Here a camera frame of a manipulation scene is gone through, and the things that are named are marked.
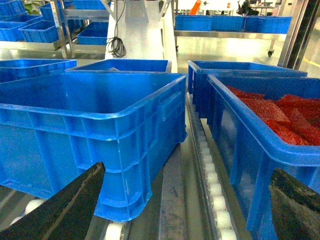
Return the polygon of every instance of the metal frame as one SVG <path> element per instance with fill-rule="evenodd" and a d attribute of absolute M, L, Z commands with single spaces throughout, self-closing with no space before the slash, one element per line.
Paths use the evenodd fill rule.
<path fill-rule="evenodd" d="M 176 37 L 226 38 L 226 39 L 263 39 L 284 42 L 285 34 L 232 32 L 232 31 L 174 31 Z"/>
<path fill-rule="evenodd" d="M 284 42 L 278 66 L 298 70 L 312 29 L 320 16 L 320 0 L 298 0 L 291 26 Z"/>

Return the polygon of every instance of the red packaged item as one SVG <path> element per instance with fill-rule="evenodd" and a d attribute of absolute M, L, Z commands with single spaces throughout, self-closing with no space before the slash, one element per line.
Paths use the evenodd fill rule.
<path fill-rule="evenodd" d="M 286 143 L 293 145 L 310 145 L 307 140 L 303 139 L 289 128 L 278 124 L 276 121 L 269 119 L 264 122 Z"/>
<path fill-rule="evenodd" d="M 261 119 L 271 119 L 278 122 L 290 123 L 289 118 L 271 100 L 241 98 L 241 100 Z"/>
<path fill-rule="evenodd" d="M 320 101 L 314 98 L 303 98 L 291 94 L 284 95 L 280 100 L 276 102 L 279 107 L 291 107 L 298 108 L 299 110 L 309 112 L 319 112 Z"/>
<path fill-rule="evenodd" d="M 251 92 L 245 92 L 242 90 L 239 90 L 232 86 L 226 86 L 231 92 L 233 92 L 234 95 L 236 95 L 238 98 L 244 98 L 244 99 L 264 99 L 265 95 L 260 93 L 251 93 Z"/>
<path fill-rule="evenodd" d="M 312 126 L 297 108 L 283 108 L 284 113 L 291 120 L 291 127 L 315 146 L 320 146 L 320 129 Z"/>

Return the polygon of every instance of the metal shelf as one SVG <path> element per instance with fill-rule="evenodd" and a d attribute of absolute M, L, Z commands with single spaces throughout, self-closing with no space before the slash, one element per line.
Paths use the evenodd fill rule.
<path fill-rule="evenodd" d="M 72 50 L 75 54 L 105 54 L 105 45 L 82 45 L 75 40 L 72 44 Z"/>
<path fill-rule="evenodd" d="M 232 32 L 232 31 L 174 31 L 176 37 L 225 38 L 225 39 L 263 39 L 284 42 L 286 34 Z"/>
<path fill-rule="evenodd" d="M 26 42 L 26 41 L 0 41 L 0 49 L 19 49 L 31 51 L 55 51 L 61 48 L 60 40 L 52 43 Z"/>
<path fill-rule="evenodd" d="M 92 20 L 99 22 L 109 21 L 109 12 L 107 10 L 79 10 L 71 6 L 64 10 L 67 19 Z"/>

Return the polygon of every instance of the crate rim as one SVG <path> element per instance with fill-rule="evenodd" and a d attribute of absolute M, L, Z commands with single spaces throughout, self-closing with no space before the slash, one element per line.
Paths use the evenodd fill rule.
<path fill-rule="evenodd" d="M 197 63 L 212 63 L 212 62 L 215 62 L 215 63 L 230 63 L 230 61 L 201 61 L 201 60 L 188 60 L 187 63 L 188 65 L 197 73 L 197 74 L 212 74 L 212 71 L 215 70 L 215 69 L 212 69 L 212 68 L 201 68 L 198 66 Z M 250 62 L 250 61 L 237 61 L 236 62 L 237 64 L 257 64 L 257 65 L 264 65 L 263 63 L 258 63 L 258 62 Z M 290 70 L 290 72 L 297 72 L 297 73 L 305 73 L 305 74 L 308 74 L 307 72 L 305 71 L 299 71 L 299 70 L 295 70 L 295 69 L 290 69 L 290 68 L 285 68 L 285 67 L 281 67 L 281 66 L 272 66 L 270 65 L 271 67 L 277 67 L 277 68 L 280 68 L 280 69 L 286 69 L 286 70 Z M 263 72 L 278 72 L 278 71 L 275 71 L 275 70 L 241 70 L 241 69 L 216 69 L 216 70 L 219 70 L 220 72 L 222 71 L 242 71 L 242 72 L 247 72 L 247 71 L 251 71 L 251 72 L 255 72 L 255 71 L 263 71 Z"/>
<path fill-rule="evenodd" d="M 27 27 L 30 27 L 30 26 L 32 26 L 32 25 L 35 25 L 35 24 L 39 24 L 39 23 L 43 23 L 43 22 L 45 22 L 45 23 L 51 23 L 51 24 L 53 24 L 52 26 L 49 26 L 48 28 L 46 28 L 46 29 L 28 29 Z M 32 23 L 32 24 L 29 24 L 29 25 L 25 25 L 25 26 L 23 26 L 23 27 L 21 27 L 21 28 L 19 28 L 18 30 L 23 30 L 23 31 L 28 31 L 28 32 L 33 32 L 33 31 L 37 31 L 37 32 L 44 32 L 44 31 L 48 31 L 49 29 L 51 29 L 51 28 L 55 28 L 56 26 L 55 26 L 55 22 L 53 22 L 53 21 L 48 21 L 48 20 L 41 20 L 41 21 L 38 21 L 38 22 L 34 22 L 34 23 Z"/>
<path fill-rule="evenodd" d="M 270 77 L 253 77 L 270 79 Z M 207 77 L 210 85 L 217 91 L 218 94 L 226 101 L 226 104 L 234 111 L 234 114 L 244 124 L 247 130 L 252 134 L 254 139 L 263 148 L 265 153 L 274 161 L 296 167 L 315 167 L 320 166 L 320 146 L 302 146 L 293 145 L 284 142 L 274 131 L 272 131 L 244 102 L 242 102 L 235 94 L 233 94 L 218 78 L 209 74 Z M 253 134 L 251 129 L 259 133 L 260 139 L 256 138 L 257 134 Z"/>
<path fill-rule="evenodd" d="M 94 65 L 94 64 L 98 64 L 98 63 L 101 63 L 101 62 L 107 62 L 107 61 L 110 61 L 110 62 L 113 62 L 113 61 L 116 61 L 116 62 L 131 62 L 131 61 L 141 61 L 141 62 L 144 62 L 144 61 L 152 61 L 152 62 L 157 62 L 157 61 L 167 61 L 167 65 L 166 65 L 166 69 L 165 71 L 129 71 L 129 70 L 124 70 L 124 71 L 121 71 L 122 73 L 126 73 L 126 72 L 133 72 L 133 73 L 171 73 L 171 69 L 172 69 L 172 61 L 169 60 L 169 59 L 123 59 L 123 58 L 120 58 L 120 59 L 103 59 L 103 60 L 100 60 L 100 61 L 96 61 L 96 62 L 93 62 L 93 63 L 90 63 L 90 64 L 87 64 L 87 65 L 83 65 L 83 66 L 75 66 L 75 67 L 72 67 L 72 68 L 68 68 L 66 69 L 67 72 L 73 72 L 73 71 L 79 71 L 79 72 L 90 72 L 90 71 L 98 71 L 98 72 L 106 72 L 106 71 L 114 71 L 114 72 L 117 72 L 115 70 L 90 70 L 90 69 L 77 69 L 77 68 L 81 68 L 81 67 L 86 67 L 86 66 L 89 66 L 89 65 Z"/>
<path fill-rule="evenodd" d="M 39 60 L 39 61 L 56 61 L 61 60 L 60 62 L 54 62 L 54 63 L 46 63 L 46 64 L 39 64 L 35 66 L 27 66 L 27 67 L 17 67 L 17 66 L 0 66 L 0 69 L 31 69 L 31 68 L 39 68 L 40 66 L 48 66 L 48 65 L 54 65 L 54 64 L 60 64 L 60 63 L 70 63 L 70 62 L 78 62 L 77 59 L 44 59 L 44 58 L 19 58 L 19 59 L 9 59 L 9 60 L 0 60 L 1 62 L 14 62 L 17 60 Z"/>
<path fill-rule="evenodd" d="M 10 17 L 10 18 L 8 18 L 8 20 L 10 20 L 10 19 L 15 19 L 15 18 L 19 18 L 19 17 L 23 17 L 23 16 L 37 16 L 37 17 L 35 17 L 35 18 L 33 18 L 33 19 L 30 19 L 30 20 L 27 20 L 27 21 L 7 21 L 7 20 L 2 20 L 2 21 L 0 21 L 0 23 L 23 23 L 23 24 L 24 24 L 24 23 L 28 23 L 29 21 L 42 18 L 42 15 L 22 14 L 22 15 Z"/>
<path fill-rule="evenodd" d="M 95 73 L 97 75 L 127 75 L 128 77 L 132 77 L 132 74 L 130 73 L 123 73 L 120 71 L 114 71 L 114 72 L 99 72 Z M 120 110 L 115 113 L 94 113 L 94 112 L 85 112 L 85 111 L 73 111 L 73 110 L 65 110 L 65 109 L 56 109 L 56 108 L 48 108 L 48 107 L 37 107 L 37 106 L 24 106 L 24 105 L 16 105 L 16 104 L 8 104 L 8 103 L 0 103 L 0 109 L 8 109 L 8 110 L 15 110 L 15 111 L 28 111 L 33 113 L 41 113 L 41 114 L 53 114 L 53 115 L 59 115 L 59 116 L 68 116 L 68 117 L 78 117 L 78 118 L 86 118 L 86 119 L 92 119 L 92 120 L 108 120 L 108 119 L 116 119 L 125 117 L 129 114 L 132 114 L 137 109 L 141 108 L 146 104 L 146 101 L 150 101 L 155 99 L 156 95 L 159 93 L 164 93 L 165 91 L 173 88 L 177 83 L 183 81 L 187 78 L 187 74 L 185 73 L 168 73 L 168 72 L 134 72 L 136 75 L 167 75 L 167 76 L 175 76 L 176 79 L 168 83 L 167 85 L 161 87 L 160 89 L 154 91 L 153 93 L 149 94 L 148 96 L 140 99 L 139 101 L 133 103 L 130 106 L 127 106 L 125 109 Z M 56 74 L 48 74 L 47 76 L 68 76 L 68 75 L 75 75 L 75 74 L 89 74 L 87 73 L 81 73 L 81 72 L 68 72 L 68 73 L 56 73 Z M 0 90 L 1 86 L 12 84 L 13 82 L 22 82 L 22 81 L 32 81 L 32 79 L 42 79 L 45 80 L 43 76 L 36 76 L 36 77 L 30 77 L 30 78 L 24 78 L 19 79 L 15 81 L 9 81 L 9 82 L 3 82 L 0 83 Z"/>

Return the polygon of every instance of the empty blue crate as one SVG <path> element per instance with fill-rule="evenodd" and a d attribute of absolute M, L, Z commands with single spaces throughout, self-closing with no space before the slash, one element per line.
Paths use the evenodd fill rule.
<path fill-rule="evenodd" d="M 25 23 L 26 25 L 34 24 L 42 21 L 43 17 L 41 15 L 20 15 L 6 19 L 5 22 L 17 22 Z"/>
<path fill-rule="evenodd" d="M 103 162 L 95 215 L 136 218 L 187 136 L 186 77 L 67 72 L 0 83 L 0 184 L 48 199 Z"/>
<path fill-rule="evenodd" d="M 177 15 L 175 30 L 179 31 L 211 31 L 211 18 L 201 15 Z"/>
<path fill-rule="evenodd" d="M 265 34 L 287 34 L 291 16 L 260 17 L 258 32 Z"/>
<path fill-rule="evenodd" d="M 15 59 L 0 61 L 0 83 L 60 73 L 77 66 L 77 60 L 68 59 Z"/>
<path fill-rule="evenodd" d="M 12 19 L 12 18 L 15 18 L 15 17 L 20 17 L 20 16 L 24 16 L 24 15 L 27 15 L 27 12 L 21 12 L 19 14 L 14 14 L 14 15 L 0 15 L 0 21 L 6 21 L 8 19 Z"/>
<path fill-rule="evenodd" d="M 0 41 L 17 42 L 24 39 L 19 28 L 25 26 L 24 22 L 0 22 Z"/>
<path fill-rule="evenodd" d="M 245 31 L 251 33 L 258 33 L 260 24 L 259 18 L 261 18 L 261 16 L 246 16 L 244 24 Z"/>
<path fill-rule="evenodd" d="M 320 146 L 284 142 L 226 86 L 278 100 L 286 94 L 320 98 L 320 80 L 306 77 L 209 75 L 212 136 L 229 174 L 246 229 L 254 240 L 277 240 L 268 186 L 281 168 L 320 193 Z"/>
<path fill-rule="evenodd" d="M 68 8 L 72 4 L 73 4 L 72 1 L 64 1 L 64 8 Z M 64 17 L 63 17 L 63 13 L 62 13 L 61 5 L 60 5 L 59 1 L 57 2 L 57 6 L 58 6 L 58 9 L 59 9 L 60 18 L 63 21 Z M 48 20 L 48 21 L 53 21 L 54 20 L 54 15 L 52 13 L 52 8 L 51 8 L 51 4 L 50 3 L 47 3 L 47 4 L 39 7 L 39 9 L 40 9 L 41 14 L 43 16 L 43 19 Z"/>
<path fill-rule="evenodd" d="M 21 0 L 0 0 L 1 16 L 16 15 L 25 11 L 25 6 Z"/>
<path fill-rule="evenodd" d="M 79 10 L 105 10 L 100 0 L 73 0 L 74 8 Z"/>
<path fill-rule="evenodd" d="M 19 29 L 26 42 L 53 43 L 56 42 L 58 32 L 53 21 L 39 21 Z"/>
<path fill-rule="evenodd" d="M 167 72 L 171 73 L 170 60 L 144 59 L 107 59 L 89 65 L 68 69 L 68 71 L 132 71 L 132 72 Z"/>
<path fill-rule="evenodd" d="M 84 29 L 78 36 L 78 44 L 81 45 L 106 45 L 107 29 Z"/>
<path fill-rule="evenodd" d="M 109 22 L 94 21 L 91 22 L 86 29 L 108 29 Z"/>
<path fill-rule="evenodd" d="M 303 71 L 292 70 L 284 67 L 269 66 L 254 62 L 231 62 L 231 61 L 188 61 L 188 90 L 193 94 L 195 110 L 200 118 L 207 117 L 208 88 L 207 76 L 209 74 L 223 76 L 283 76 L 283 77 L 306 77 Z"/>
<path fill-rule="evenodd" d="M 241 32 L 244 28 L 245 18 L 242 16 L 211 16 L 212 31 Z"/>

